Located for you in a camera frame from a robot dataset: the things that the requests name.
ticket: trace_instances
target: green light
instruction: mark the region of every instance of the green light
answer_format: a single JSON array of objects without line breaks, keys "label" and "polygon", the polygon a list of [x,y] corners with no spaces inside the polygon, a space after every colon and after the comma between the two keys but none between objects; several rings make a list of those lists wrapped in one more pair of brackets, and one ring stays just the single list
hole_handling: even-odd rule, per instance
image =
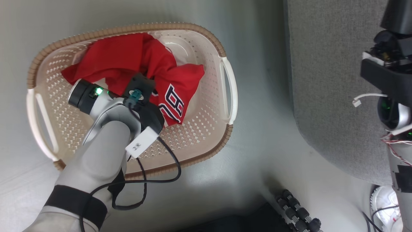
[{"label": "green light", "polygon": [[96,95],[100,95],[101,93],[103,93],[103,89],[97,88],[94,92],[96,93]]}]

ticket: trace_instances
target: gray fabric surface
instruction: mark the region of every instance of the gray fabric surface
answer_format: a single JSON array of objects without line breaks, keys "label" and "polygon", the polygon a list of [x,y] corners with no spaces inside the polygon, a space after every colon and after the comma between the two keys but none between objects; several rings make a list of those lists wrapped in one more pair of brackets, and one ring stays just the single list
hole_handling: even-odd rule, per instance
[{"label": "gray fabric surface", "polygon": [[360,76],[362,52],[373,46],[386,0],[290,0],[288,20],[295,119],[305,140],[346,173],[390,185],[379,92]]}]

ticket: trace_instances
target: floor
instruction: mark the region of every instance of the floor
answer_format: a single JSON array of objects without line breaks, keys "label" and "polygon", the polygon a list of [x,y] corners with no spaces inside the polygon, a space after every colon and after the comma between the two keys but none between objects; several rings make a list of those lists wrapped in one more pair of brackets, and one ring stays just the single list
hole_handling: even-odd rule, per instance
[{"label": "floor", "polygon": [[[248,213],[288,188],[334,232],[366,231],[371,184],[329,164],[303,140],[288,96],[282,1],[272,0],[2,0],[0,7],[0,224],[29,226],[59,173],[36,145],[26,116],[26,72],[48,43],[85,31],[143,22],[185,21],[224,45],[239,91],[226,147],[185,168],[173,184],[149,185],[146,202],[116,211],[101,231],[173,231],[231,213]],[[120,203],[140,200],[127,186]]]}]

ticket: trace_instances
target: red cloth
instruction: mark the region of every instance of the red cloth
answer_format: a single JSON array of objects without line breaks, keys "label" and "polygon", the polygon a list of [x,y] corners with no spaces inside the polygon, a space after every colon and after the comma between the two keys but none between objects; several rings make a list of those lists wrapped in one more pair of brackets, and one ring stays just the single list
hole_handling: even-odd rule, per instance
[{"label": "red cloth", "polygon": [[168,125],[182,123],[190,99],[204,75],[203,65],[176,65],[166,47],[146,33],[115,36],[92,44],[80,63],[61,74],[70,83],[78,79],[96,82],[106,78],[110,91],[123,95],[132,76],[141,72],[154,79],[158,105]]}]

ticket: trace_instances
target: cable tag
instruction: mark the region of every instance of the cable tag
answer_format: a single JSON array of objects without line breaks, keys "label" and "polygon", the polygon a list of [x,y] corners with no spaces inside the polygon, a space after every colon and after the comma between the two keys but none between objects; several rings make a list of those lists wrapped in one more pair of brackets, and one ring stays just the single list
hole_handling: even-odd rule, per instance
[{"label": "cable tag", "polygon": [[157,140],[159,135],[151,127],[140,133],[127,147],[126,151],[133,157],[138,158],[152,143]]}]

